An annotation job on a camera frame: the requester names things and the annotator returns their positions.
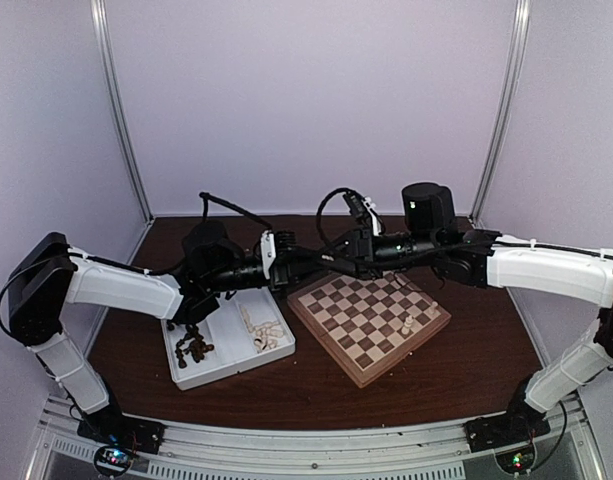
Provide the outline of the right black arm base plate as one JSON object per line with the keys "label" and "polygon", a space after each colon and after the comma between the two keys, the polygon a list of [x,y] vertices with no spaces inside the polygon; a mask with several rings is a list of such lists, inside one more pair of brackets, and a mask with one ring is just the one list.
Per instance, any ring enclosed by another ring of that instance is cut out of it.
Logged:
{"label": "right black arm base plate", "polygon": [[499,449],[518,443],[530,443],[548,434],[550,424],[545,419],[528,420],[507,413],[480,417],[464,424],[470,450],[475,452]]}

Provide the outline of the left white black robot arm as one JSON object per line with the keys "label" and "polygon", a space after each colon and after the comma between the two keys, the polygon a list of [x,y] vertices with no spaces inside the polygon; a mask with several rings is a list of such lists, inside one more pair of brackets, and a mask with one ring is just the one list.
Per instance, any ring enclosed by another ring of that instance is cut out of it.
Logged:
{"label": "left white black robot arm", "polygon": [[215,312],[223,292],[278,290],[321,271],[321,253],[294,244],[288,231],[265,229],[260,252],[247,254],[224,224],[204,220],[182,240],[182,259],[161,271],[90,255],[64,234],[47,234],[0,290],[0,328],[30,350],[71,397],[85,423],[109,444],[130,424],[111,388],[63,327],[65,304],[91,304],[196,325]]}

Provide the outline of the light chess king piece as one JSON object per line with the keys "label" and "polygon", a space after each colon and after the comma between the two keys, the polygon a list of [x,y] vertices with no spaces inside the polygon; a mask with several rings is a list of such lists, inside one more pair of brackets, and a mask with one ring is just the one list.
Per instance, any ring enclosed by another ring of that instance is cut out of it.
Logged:
{"label": "light chess king piece", "polygon": [[404,324],[403,324],[403,326],[401,328],[401,335],[402,336],[408,336],[411,333],[414,321],[415,321],[415,319],[411,315],[408,315],[406,317],[406,319],[404,321]]}

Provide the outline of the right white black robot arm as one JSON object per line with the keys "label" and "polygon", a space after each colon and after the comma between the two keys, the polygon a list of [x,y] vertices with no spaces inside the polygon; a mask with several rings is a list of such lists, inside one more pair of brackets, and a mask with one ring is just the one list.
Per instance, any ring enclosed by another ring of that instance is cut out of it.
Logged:
{"label": "right white black robot arm", "polygon": [[522,240],[493,230],[461,233],[451,190],[432,182],[403,188],[405,234],[384,234],[372,201],[359,192],[341,187],[324,199],[335,195],[343,196],[359,227],[331,240],[322,218],[315,218],[334,270],[363,278],[428,266],[438,278],[463,285],[522,288],[598,306],[586,332],[518,386],[498,423],[505,440],[521,440],[563,397],[602,371],[613,370],[613,250]]}

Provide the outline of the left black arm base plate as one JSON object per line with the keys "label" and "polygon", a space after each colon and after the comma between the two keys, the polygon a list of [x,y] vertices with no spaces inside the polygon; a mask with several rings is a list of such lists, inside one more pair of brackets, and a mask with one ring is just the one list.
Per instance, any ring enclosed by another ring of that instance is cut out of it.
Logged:
{"label": "left black arm base plate", "polygon": [[162,423],[132,417],[122,417],[119,420],[87,417],[79,422],[77,428],[80,437],[148,454],[159,452],[164,433],[165,426]]}

